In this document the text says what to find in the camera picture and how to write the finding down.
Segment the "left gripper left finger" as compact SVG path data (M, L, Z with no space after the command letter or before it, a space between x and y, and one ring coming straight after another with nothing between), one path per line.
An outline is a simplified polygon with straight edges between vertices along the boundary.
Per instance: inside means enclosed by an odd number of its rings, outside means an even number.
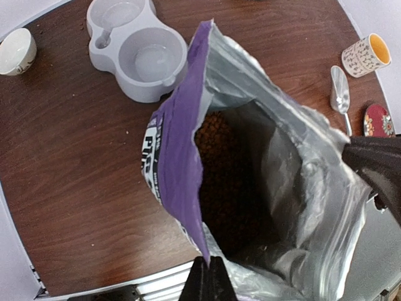
M208 296L209 268L205 259L198 256L194 259L189 276L182 289L179 301L201 301Z

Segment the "metal food scoop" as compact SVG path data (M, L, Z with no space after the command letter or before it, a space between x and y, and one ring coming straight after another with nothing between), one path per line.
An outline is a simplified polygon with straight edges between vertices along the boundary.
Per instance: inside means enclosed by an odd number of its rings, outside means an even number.
M348 110L350 108L350 90L346 74L337 65L331 67L330 74L332 83L330 105L333 110L342 114L345 119L346 134L352 136L353 131L348 116Z

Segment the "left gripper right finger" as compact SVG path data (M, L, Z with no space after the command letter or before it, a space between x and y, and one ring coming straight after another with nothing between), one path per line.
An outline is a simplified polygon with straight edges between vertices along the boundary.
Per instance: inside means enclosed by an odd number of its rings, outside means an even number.
M226 266L219 256L212 256L207 271L208 299L215 301L237 301Z

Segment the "purple puppy food bag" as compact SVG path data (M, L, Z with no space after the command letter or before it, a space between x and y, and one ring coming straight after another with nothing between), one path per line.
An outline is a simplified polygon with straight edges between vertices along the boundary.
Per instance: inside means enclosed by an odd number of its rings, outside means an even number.
M349 138L328 119L277 87L244 48L203 21L190 43L188 72L148 123L142 174L206 260L222 258L243 300L339 300L361 230L370 187L343 161ZM232 260L202 219L206 179L194 137L207 113L220 111L250 150L248 179L261 193L268 233Z

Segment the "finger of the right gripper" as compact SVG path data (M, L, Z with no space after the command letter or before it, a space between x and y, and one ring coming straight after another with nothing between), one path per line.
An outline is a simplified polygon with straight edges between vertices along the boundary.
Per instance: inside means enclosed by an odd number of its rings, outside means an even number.
M378 193L400 222L400 137L352 136L343 161Z

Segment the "grey double pet bowl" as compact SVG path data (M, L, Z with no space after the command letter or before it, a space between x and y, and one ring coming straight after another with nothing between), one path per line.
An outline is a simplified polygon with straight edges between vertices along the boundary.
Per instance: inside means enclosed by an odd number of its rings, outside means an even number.
M157 18L153 1L92 1L86 14L92 65L114 75L122 92L155 103L187 71L187 43Z

